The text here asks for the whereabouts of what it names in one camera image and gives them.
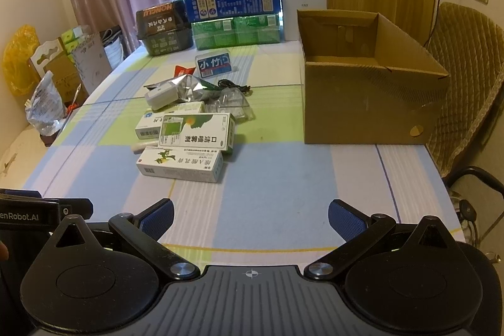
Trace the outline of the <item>white yellow-flower medicine box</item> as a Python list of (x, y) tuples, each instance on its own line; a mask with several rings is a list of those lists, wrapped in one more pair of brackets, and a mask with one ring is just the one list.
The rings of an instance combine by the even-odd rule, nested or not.
[(137, 160), (146, 177), (192, 182), (218, 182), (223, 169), (220, 150), (183, 147), (146, 147)]

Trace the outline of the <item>white mecobalamin tablet box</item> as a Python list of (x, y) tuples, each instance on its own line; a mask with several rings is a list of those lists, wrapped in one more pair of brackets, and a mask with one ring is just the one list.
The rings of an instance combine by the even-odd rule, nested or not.
[(194, 114), (204, 111), (203, 101), (184, 102), (162, 108), (160, 111), (146, 111), (135, 127), (139, 140), (156, 139), (161, 130), (162, 119), (168, 114)]

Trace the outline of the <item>green white medicine box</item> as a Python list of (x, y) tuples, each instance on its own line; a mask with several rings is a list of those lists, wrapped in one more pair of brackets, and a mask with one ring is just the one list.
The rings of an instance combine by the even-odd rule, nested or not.
[(165, 115), (158, 145), (216, 149), (231, 154), (236, 121), (230, 113), (208, 112)]

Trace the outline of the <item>checkered tablecloth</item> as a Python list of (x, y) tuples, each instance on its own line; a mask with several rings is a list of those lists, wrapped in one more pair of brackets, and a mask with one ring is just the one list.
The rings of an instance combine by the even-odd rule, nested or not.
[(145, 177), (132, 146), (146, 111), (144, 87), (192, 66), (188, 49), (157, 57), (138, 48), (92, 93), (26, 181), (47, 197), (85, 197), (93, 219), (137, 213), (161, 198), (175, 207), (164, 245), (199, 266), (305, 266), (342, 243), (327, 211), (341, 199), (400, 223), (425, 215), (463, 233), (443, 181), (422, 146), (307, 145), (297, 42), (237, 47), (233, 82), (247, 84), (253, 118), (237, 127), (216, 183)]

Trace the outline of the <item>clear plastic bag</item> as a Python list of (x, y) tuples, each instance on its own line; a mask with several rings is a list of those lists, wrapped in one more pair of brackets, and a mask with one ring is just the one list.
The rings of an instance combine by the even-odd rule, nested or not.
[(26, 120), (41, 136), (53, 136), (63, 127), (66, 107), (55, 87), (53, 73), (47, 71), (33, 95), (25, 102)]

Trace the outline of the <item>white square night light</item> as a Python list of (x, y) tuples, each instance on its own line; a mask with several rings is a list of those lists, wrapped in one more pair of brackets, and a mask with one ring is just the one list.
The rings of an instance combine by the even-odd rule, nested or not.
[(180, 99), (177, 86), (171, 82), (163, 83), (151, 89), (144, 95), (144, 98), (153, 111), (158, 111)]

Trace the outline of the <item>open cardboard box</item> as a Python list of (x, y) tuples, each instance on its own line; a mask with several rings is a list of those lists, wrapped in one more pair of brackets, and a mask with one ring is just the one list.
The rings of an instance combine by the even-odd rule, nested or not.
[(304, 141), (425, 145), (449, 73), (379, 13), (300, 10)]

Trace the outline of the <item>silver foil bag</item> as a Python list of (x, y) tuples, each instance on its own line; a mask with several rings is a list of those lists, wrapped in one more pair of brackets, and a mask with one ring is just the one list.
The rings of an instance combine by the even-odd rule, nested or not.
[(200, 79), (194, 75), (183, 75), (173, 77), (162, 82), (146, 85), (145, 88), (150, 91), (163, 83), (171, 82), (177, 86), (180, 99), (178, 102), (192, 102), (216, 98), (221, 94), (221, 89), (208, 81)]

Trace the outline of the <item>clear plastic blister pack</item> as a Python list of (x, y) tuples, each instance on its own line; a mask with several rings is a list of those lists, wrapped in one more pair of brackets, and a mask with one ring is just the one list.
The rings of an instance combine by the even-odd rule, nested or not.
[(204, 110), (205, 112), (229, 113), (239, 123), (255, 118), (246, 96), (237, 88), (222, 89), (218, 98), (205, 103)]

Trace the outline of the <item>brown paper bag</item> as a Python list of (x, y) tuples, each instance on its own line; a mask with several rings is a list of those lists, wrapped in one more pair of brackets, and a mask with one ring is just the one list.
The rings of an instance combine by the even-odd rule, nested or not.
[(77, 68), (67, 55), (61, 39), (46, 41), (40, 44), (30, 58), (31, 66), (42, 78), (47, 71), (53, 75), (53, 83), (59, 92), (63, 103), (69, 106), (75, 92), (80, 86), (75, 103), (81, 106), (89, 96), (81, 83)]

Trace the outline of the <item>red snack packet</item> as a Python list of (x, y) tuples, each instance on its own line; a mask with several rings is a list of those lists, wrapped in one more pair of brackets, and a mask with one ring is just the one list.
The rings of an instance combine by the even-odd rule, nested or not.
[(192, 67), (184, 67), (182, 65), (176, 65), (174, 67), (174, 77), (180, 77), (183, 75), (193, 75), (196, 71), (194, 66)]

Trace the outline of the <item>yellow plastic bag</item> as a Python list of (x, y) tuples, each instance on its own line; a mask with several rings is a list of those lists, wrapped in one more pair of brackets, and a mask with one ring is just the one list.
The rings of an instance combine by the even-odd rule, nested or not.
[(35, 28), (23, 25), (16, 30), (3, 51), (3, 75), (15, 97), (31, 95), (40, 80), (31, 61), (39, 45)]

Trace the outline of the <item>grey paper bag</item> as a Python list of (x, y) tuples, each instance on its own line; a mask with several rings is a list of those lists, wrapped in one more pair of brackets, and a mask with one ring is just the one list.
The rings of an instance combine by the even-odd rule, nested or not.
[(73, 50), (72, 56), (81, 83), (90, 95), (112, 71), (100, 35), (87, 36)]

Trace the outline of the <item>blue white tissue pack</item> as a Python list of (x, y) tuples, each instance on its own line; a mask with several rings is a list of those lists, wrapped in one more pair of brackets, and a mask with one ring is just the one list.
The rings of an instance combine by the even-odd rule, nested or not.
[(200, 78), (214, 77), (232, 71), (230, 53), (217, 51), (196, 57), (196, 68)]

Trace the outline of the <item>black noncm box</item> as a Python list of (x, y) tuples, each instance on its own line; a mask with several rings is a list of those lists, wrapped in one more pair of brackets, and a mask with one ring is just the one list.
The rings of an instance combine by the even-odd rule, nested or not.
[(184, 0), (172, 0), (136, 13), (138, 40), (151, 56), (172, 54), (193, 46)]

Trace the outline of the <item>brown quilted chair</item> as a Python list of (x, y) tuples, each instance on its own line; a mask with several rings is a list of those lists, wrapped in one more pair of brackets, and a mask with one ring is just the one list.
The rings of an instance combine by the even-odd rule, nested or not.
[(503, 112), (503, 29), (482, 12), (442, 3), (427, 47), (450, 85), (427, 147), (443, 179), (484, 147)]

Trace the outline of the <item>green tissue pack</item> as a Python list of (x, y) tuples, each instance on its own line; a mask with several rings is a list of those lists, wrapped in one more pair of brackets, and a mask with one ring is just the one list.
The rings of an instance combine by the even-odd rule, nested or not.
[(198, 50), (281, 42), (278, 14), (196, 22), (191, 29)]

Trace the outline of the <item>blue flat box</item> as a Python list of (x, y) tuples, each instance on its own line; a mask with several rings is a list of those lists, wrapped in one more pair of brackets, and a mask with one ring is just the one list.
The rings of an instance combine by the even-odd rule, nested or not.
[(277, 14), (281, 0), (184, 0), (191, 23), (237, 16)]

